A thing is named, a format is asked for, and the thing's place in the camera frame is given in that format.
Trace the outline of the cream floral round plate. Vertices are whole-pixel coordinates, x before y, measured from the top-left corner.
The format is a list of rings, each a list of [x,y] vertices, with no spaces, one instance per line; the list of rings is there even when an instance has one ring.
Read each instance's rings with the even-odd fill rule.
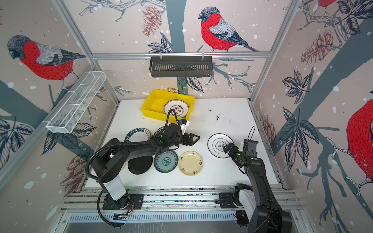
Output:
[[[203,168],[202,156],[194,151],[187,151],[181,155],[178,161],[180,171],[187,176],[199,174]]]

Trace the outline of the dark lettered rim white plate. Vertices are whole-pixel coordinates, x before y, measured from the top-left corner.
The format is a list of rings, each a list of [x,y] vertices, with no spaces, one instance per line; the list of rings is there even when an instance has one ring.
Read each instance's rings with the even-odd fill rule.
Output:
[[[149,140],[151,136],[152,134],[148,129],[136,128],[126,135],[124,142],[143,142]]]

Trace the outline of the teal patterned round plate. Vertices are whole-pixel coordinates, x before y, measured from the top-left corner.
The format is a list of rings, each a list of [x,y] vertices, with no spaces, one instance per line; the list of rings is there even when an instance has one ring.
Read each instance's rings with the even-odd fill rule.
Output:
[[[169,173],[178,165],[178,156],[174,150],[166,151],[154,158],[154,167],[158,172]]]

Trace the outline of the white plate red characters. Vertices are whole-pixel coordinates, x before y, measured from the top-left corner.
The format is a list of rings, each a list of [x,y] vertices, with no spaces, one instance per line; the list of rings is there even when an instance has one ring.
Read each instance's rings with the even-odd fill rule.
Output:
[[[181,100],[171,100],[164,105],[164,112],[168,112],[173,109],[176,112],[177,117],[185,118],[189,111],[189,106],[186,102]]]

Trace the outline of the white plate thin dark rim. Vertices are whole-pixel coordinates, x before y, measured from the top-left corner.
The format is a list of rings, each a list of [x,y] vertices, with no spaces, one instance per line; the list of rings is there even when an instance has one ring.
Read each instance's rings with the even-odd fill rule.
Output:
[[[224,147],[227,146],[229,143],[233,143],[233,140],[225,134],[214,134],[212,135],[208,142],[207,147],[210,153],[221,159],[229,158],[229,155],[224,152]]]

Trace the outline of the yellow plastic bin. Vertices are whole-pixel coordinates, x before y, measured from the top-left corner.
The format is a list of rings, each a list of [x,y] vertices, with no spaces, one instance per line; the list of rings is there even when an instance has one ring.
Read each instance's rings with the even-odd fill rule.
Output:
[[[195,97],[163,90],[153,90],[146,98],[143,106],[141,107],[141,111],[145,117],[166,121],[167,114],[164,112],[164,105],[171,100],[181,100],[188,104],[189,111],[184,119],[189,120],[195,104]]]

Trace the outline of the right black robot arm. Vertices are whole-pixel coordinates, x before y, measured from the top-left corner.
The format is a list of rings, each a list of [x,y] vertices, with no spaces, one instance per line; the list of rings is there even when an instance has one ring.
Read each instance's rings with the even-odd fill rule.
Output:
[[[248,217],[249,233],[290,233],[292,217],[282,210],[277,202],[266,175],[263,160],[257,157],[258,142],[244,140],[240,151],[234,143],[223,147],[243,174],[247,175],[250,185],[237,183],[233,194],[233,203],[243,207]]]

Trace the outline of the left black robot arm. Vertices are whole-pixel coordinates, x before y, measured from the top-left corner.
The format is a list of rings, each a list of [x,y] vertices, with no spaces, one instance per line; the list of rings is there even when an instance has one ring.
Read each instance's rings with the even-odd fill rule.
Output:
[[[146,141],[121,142],[111,139],[88,158],[85,173],[107,192],[112,200],[126,199],[128,191],[119,177],[124,163],[145,156],[156,156],[167,152],[173,146],[193,146],[200,136],[186,133],[184,123],[165,125],[157,134]]]

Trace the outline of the black round plate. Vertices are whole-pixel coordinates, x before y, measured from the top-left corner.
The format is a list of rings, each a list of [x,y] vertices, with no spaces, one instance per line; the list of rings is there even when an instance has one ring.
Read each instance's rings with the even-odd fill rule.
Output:
[[[144,156],[128,161],[128,169],[132,174],[141,175],[147,172],[153,165],[152,156]]]

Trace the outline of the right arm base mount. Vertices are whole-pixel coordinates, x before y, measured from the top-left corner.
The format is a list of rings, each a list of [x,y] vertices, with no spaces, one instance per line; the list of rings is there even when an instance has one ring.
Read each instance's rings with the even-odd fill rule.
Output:
[[[222,209],[242,208],[238,194],[234,192],[219,193],[219,199],[216,201]]]

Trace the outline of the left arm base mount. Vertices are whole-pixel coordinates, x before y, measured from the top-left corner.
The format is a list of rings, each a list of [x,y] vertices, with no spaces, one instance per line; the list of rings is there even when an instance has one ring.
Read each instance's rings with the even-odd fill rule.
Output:
[[[103,204],[104,210],[140,210],[142,208],[144,194],[125,194],[117,201],[110,194],[106,194]]]

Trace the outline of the black hanging wall basket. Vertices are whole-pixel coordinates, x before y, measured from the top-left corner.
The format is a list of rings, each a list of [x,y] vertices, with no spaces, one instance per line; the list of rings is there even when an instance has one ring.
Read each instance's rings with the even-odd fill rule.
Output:
[[[154,78],[210,77],[213,73],[211,56],[152,57],[149,71]]]

